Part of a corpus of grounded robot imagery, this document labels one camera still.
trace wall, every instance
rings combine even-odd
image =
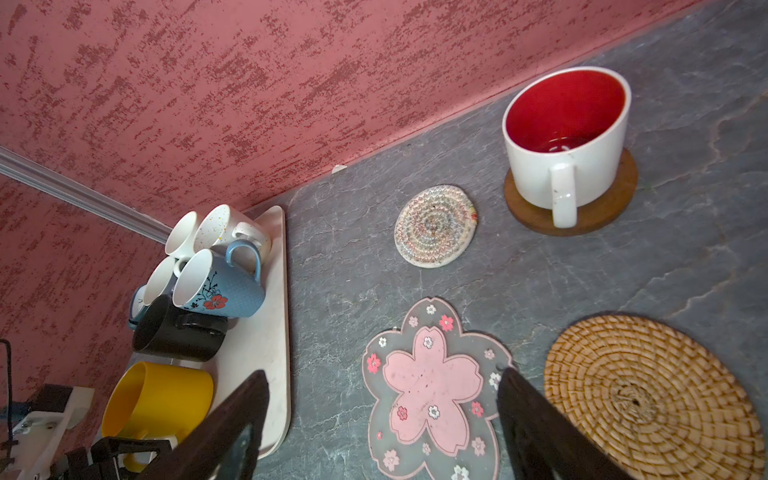
[[[698,0],[0,2],[0,144],[165,223],[249,207]]]
[[[163,247],[0,175],[0,252],[0,336],[12,344],[14,398],[43,383],[95,388],[64,442],[90,445],[131,357],[128,304]]]

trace yellow mug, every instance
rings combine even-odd
[[[181,443],[205,419],[213,399],[214,380],[208,372],[139,362],[114,387],[101,434],[136,440],[175,435]],[[145,465],[129,455],[125,466],[139,472]]]

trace white tray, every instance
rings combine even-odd
[[[272,238],[272,252],[261,273],[266,290],[263,305],[249,318],[230,319],[227,336],[214,358],[205,363],[175,360],[174,365],[203,369],[213,376],[216,391],[211,412],[251,373],[264,370],[270,384],[270,405],[259,449],[259,458],[263,458],[280,446],[290,424],[288,265],[283,209],[272,207],[256,222]]]

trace black mug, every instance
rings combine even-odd
[[[191,313],[160,295],[134,330],[134,351],[206,362],[219,351],[227,334],[227,318]]]

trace countertop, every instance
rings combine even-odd
[[[717,355],[768,425],[765,25],[765,2],[718,2],[585,62],[629,80],[626,145],[640,171],[629,208],[597,232],[546,237],[509,213],[511,95],[270,202],[288,221],[293,419],[255,478],[384,478],[368,450],[361,356],[425,296],[499,338],[539,389],[551,344],[576,319],[661,319]],[[424,270],[397,253],[393,227],[437,184],[464,189],[478,228],[456,261]],[[512,478],[506,452],[500,478]]]

